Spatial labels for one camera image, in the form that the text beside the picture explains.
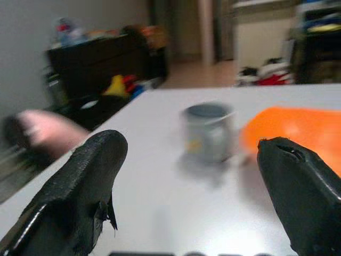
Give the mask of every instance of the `gray cup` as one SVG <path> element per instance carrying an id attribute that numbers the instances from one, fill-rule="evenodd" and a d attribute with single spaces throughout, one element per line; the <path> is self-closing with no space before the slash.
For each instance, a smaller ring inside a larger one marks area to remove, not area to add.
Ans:
<path id="1" fill-rule="evenodd" d="M 186 148 L 205 162 L 223 162 L 233 153 L 232 108 L 208 102 L 183 112 Z"/>

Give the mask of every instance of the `orange plastic lid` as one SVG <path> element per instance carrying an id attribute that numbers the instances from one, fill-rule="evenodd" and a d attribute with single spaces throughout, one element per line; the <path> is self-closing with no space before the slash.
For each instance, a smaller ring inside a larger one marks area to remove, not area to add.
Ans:
<path id="1" fill-rule="evenodd" d="M 316 152 L 341 177 L 341 112 L 272 107 L 241 132 L 241 144 L 255 157 L 260 139 L 288 138 Z"/>

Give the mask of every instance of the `floor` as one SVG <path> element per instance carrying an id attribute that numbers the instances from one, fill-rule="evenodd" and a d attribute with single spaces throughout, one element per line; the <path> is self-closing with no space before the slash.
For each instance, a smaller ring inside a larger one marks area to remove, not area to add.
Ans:
<path id="1" fill-rule="evenodd" d="M 160 88 L 231 87 L 235 77 L 233 61 L 218 62 L 210 67 L 200 61 L 180 62 L 170 66 L 168 79 Z"/>

